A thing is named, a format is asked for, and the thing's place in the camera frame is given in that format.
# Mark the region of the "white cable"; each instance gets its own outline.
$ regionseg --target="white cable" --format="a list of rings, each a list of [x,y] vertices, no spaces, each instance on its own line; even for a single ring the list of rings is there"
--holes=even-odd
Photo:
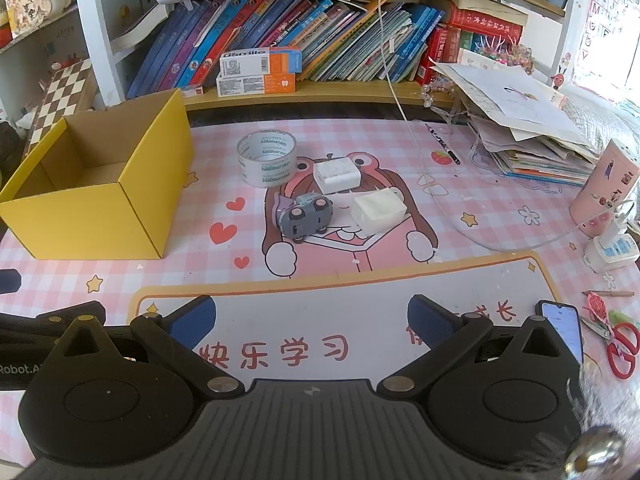
[[[402,118],[404,119],[404,122],[406,123],[406,127],[409,129],[409,133],[411,134],[411,138],[414,140],[415,147],[418,149],[418,154],[420,155],[420,164],[422,165],[422,173],[423,173],[425,178],[428,176],[428,177],[433,179],[433,177],[427,172],[426,166],[424,164],[424,157],[422,156],[422,149],[420,148],[420,144],[418,143],[418,140],[415,137],[414,131],[411,128],[411,123],[407,120],[406,115],[404,114],[404,110],[402,110],[402,105],[400,104],[400,101],[398,101],[398,96],[396,96],[396,91],[394,90],[394,86],[391,83],[391,78],[389,77],[389,70],[388,70],[388,68],[386,66],[386,59],[385,59],[385,56],[384,56],[385,29],[384,29],[383,24],[382,24],[382,0],[378,0],[378,22],[380,23],[380,56],[382,56],[382,65],[384,66],[384,70],[385,70],[386,82],[389,84],[389,89],[391,90],[391,95],[394,97],[394,101],[396,101],[396,105],[398,106],[398,109],[400,110],[400,114],[402,115]],[[478,244],[481,247],[484,247],[485,249],[489,249],[490,251],[500,251],[500,252],[503,252],[503,253],[513,253],[515,251],[533,250],[533,249],[537,249],[537,248],[543,247],[543,246],[548,245],[548,244],[552,244],[553,242],[557,242],[558,240],[564,238],[565,236],[570,235],[576,229],[579,229],[580,225],[586,224],[587,222],[589,222],[589,221],[593,220],[594,218],[600,216],[602,213],[610,211],[610,208],[607,208],[606,206],[603,206],[602,209],[600,209],[595,215],[590,216],[589,218],[585,219],[583,222],[580,222],[579,224],[577,224],[575,227],[573,227],[569,231],[565,232],[564,234],[561,234],[561,235],[559,235],[559,236],[557,236],[555,238],[551,238],[550,240],[545,240],[543,242],[540,242],[539,244],[530,245],[530,246],[524,246],[524,247],[498,247],[498,246],[494,246],[494,245],[491,245],[491,244],[487,244],[485,242],[481,242],[480,240],[476,240],[475,238],[470,236],[468,233],[465,233],[451,219],[450,215],[446,211],[444,211],[444,209],[443,209],[442,205],[440,204],[440,202],[438,201],[437,197],[434,194],[431,194],[431,196],[433,197],[433,201],[436,203],[436,205],[438,206],[438,208],[440,209],[442,214],[447,218],[447,220],[449,220],[449,223],[453,226],[453,228],[456,231],[458,231],[461,235],[463,235],[463,237],[467,238],[468,240],[471,240],[473,243]],[[625,200],[625,201],[617,204],[616,208],[614,209],[614,211],[616,211],[620,206],[624,205],[625,203],[633,203],[633,201],[632,200]]]

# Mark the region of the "metal screw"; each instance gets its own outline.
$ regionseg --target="metal screw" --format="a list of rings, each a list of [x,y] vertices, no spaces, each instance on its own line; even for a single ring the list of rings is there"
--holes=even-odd
[[[409,377],[395,375],[387,377],[382,385],[390,392],[408,392],[414,389],[415,383]]]
[[[207,388],[217,394],[226,394],[234,391],[240,383],[233,377],[214,377],[207,383]]]

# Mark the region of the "yellow cardboard box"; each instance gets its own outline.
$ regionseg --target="yellow cardboard box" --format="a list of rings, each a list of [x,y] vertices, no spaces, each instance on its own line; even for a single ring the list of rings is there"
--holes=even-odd
[[[162,258],[193,158],[179,90],[61,119],[0,192],[39,259]]]

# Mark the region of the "phone screen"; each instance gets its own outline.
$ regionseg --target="phone screen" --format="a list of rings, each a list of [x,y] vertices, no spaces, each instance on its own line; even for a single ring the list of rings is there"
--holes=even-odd
[[[549,320],[576,360],[582,364],[582,340],[577,310],[570,306],[543,303],[542,315]]]

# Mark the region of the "red heart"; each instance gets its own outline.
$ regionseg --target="red heart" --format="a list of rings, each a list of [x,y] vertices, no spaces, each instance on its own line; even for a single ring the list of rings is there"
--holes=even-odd
[[[242,211],[242,209],[244,208],[244,198],[239,196],[238,198],[236,198],[235,202],[227,202],[226,208],[231,211]]]
[[[231,240],[237,232],[238,228],[233,224],[224,227],[220,222],[216,222],[209,229],[209,237],[213,243],[219,245]]]
[[[247,265],[249,265],[249,257],[245,256],[244,258],[236,258],[234,260],[234,264],[238,269],[244,269]]]

